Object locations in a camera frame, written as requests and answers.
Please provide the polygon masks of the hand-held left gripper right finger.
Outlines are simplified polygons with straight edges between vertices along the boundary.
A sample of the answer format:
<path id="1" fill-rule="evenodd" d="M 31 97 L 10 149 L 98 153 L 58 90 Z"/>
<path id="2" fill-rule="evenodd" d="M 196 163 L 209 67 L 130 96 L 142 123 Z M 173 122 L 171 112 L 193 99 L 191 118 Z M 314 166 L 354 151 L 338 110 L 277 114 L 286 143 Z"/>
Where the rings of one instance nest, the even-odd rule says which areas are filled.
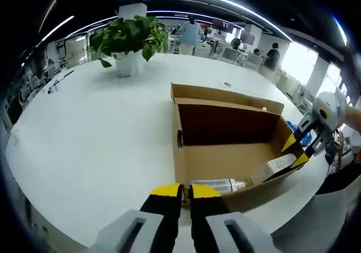
<path id="1" fill-rule="evenodd" d="M 231 212 L 221 194 L 189 186 L 191 237 L 196 252 L 278 252 L 272 237 L 241 212 Z"/>

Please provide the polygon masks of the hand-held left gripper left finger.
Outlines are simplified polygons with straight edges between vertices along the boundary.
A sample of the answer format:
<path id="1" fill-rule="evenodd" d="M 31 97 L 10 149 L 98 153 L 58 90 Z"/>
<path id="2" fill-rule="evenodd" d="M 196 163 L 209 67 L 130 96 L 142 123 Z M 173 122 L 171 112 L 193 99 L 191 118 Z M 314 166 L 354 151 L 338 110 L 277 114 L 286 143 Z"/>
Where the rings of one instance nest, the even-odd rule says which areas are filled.
<path id="1" fill-rule="evenodd" d="M 101 229 L 90 252 L 172 252 L 181 215 L 181 184 L 153 189 L 139 210 Z"/>

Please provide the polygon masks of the person's right hand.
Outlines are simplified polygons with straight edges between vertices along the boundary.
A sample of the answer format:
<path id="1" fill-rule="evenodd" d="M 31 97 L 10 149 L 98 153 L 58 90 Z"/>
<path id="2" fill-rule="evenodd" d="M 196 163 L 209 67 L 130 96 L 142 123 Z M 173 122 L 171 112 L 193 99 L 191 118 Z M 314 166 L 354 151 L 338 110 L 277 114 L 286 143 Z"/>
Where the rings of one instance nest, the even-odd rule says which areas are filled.
<path id="1" fill-rule="evenodd" d="M 344 118 L 344 124 L 360 132 L 361 130 L 361 110 L 348 107 Z"/>

